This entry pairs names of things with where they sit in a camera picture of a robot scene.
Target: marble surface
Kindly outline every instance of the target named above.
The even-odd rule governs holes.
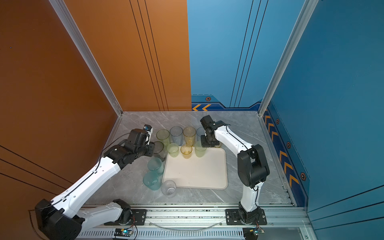
[[[133,128],[142,129],[145,124],[154,128],[151,141],[157,141],[156,132],[170,129],[173,126],[201,127],[200,119],[211,115],[214,121],[222,120],[230,124],[230,128],[239,137],[251,144],[260,144],[266,153],[270,174],[260,192],[260,204],[290,204],[287,190],[282,186],[275,163],[257,120],[257,113],[251,111],[179,111],[179,112],[124,112],[114,139],[128,133]],[[242,197],[243,184],[237,175],[237,156],[227,147],[226,152],[228,187],[217,189],[178,188],[173,198],[167,198],[161,190],[152,191],[143,182],[143,176],[149,170],[149,157],[140,157],[133,164],[127,165],[122,171],[110,178],[87,201],[89,204],[106,204],[114,199],[122,199],[131,204],[149,203],[229,203],[237,204]]]

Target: wall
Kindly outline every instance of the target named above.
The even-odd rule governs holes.
[[[205,106],[201,95],[225,108],[261,101],[303,3],[188,0],[192,102]]]
[[[190,110],[186,0],[65,0],[124,111]]]
[[[1,1],[0,35],[0,234],[38,239],[27,209],[95,164],[117,116],[49,1]]]
[[[272,98],[319,240],[382,236],[384,3],[319,1]]]

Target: robotic arm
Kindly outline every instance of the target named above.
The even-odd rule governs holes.
[[[70,188],[51,201],[41,200],[35,206],[38,228],[50,240],[73,240],[81,231],[105,222],[126,223],[131,219],[131,207],[121,199],[91,210],[80,208],[108,179],[141,156],[152,156],[150,142],[153,129],[131,130],[128,139],[109,148],[96,165]]]
[[[219,145],[220,141],[237,155],[237,173],[244,184],[239,215],[243,224],[252,224],[261,212],[258,207],[260,190],[270,172],[262,146],[245,142],[227,124],[214,122],[209,115],[200,122],[205,129],[205,135],[201,135],[203,147]]]

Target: black mounting plate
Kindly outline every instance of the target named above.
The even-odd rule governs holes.
[[[135,225],[136,226],[143,226],[145,219],[147,217],[147,210],[146,209],[131,209],[132,217],[131,219],[125,224],[121,226],[131,226],[133,221],[133,216],[135,217]],[[116,226],[120,225],[119,223],[115,222],[106,222],[104,223],[106,226]]]
[[[227,220],[227,225],[245,225],[241,222],[241,218],[239,215],[239,209],[226,209],[225,217]],[[263,209],[259,208],[258,216],[256,216],[255,220],[250,225],[266,225],[266,217]]]

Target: beige rectangular tray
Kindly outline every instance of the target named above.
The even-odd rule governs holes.
[[[225,189],[228,185],[227,163],[222,148],[209,147],[202,157],[197,157],[193,147],[192,156],[185,159],[180,152],[177,157],[167,155],[163,182],[173,180],[178,187]]]

